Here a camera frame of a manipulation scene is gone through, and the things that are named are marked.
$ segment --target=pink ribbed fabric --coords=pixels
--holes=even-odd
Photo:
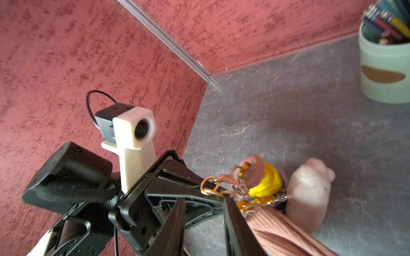
[[[275,256],[337,256],[284,214],[270,206],[246,217],[261,246]]]

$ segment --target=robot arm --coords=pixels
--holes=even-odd
[[[139,255],[182,255],[184,230],[222,214],[229,255],[265,255],[232,198],[202,194],[203,178],[173,150],[156,160],[151,110],[116,103],[96,123],[102,147],[120,158],[121,178],[111,175],[111,162],[73,142],[58,149],[22,196],[62,214],[30,256],[99,255],[114,227]]]

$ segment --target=camera lens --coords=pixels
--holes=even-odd
[[[142,139],[148,133],[148,123],[145,120],[138,122],[137,127],[135,127],[135,137],[137,139]]]

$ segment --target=brown patch on cup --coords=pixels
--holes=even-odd
[[[394,71],[362,66],[364,75],[372,81],[382,84],[396,83],[403,80],[406,75]]]

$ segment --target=black plastic housing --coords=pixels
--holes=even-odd
[[[144,254],[179,199],[186,202],[185,229],[223,214],[223,198],[202,194],[202,180],[174,150],[168,150],[121,198],[108,218],[130,246]],[[207,181],[205,186],[213,189],[215,184]]]
[[[69,141],[37,171],[22,199],[57,213],[76,203],[105,202],[118,191],[109,184],[111,172],[110,161]]]
[[[116,143],[112,119],[124,112],[127,112],[133,107],[134,106],[127,104],[117,103],[97,112],[96,122],[103,139]]]

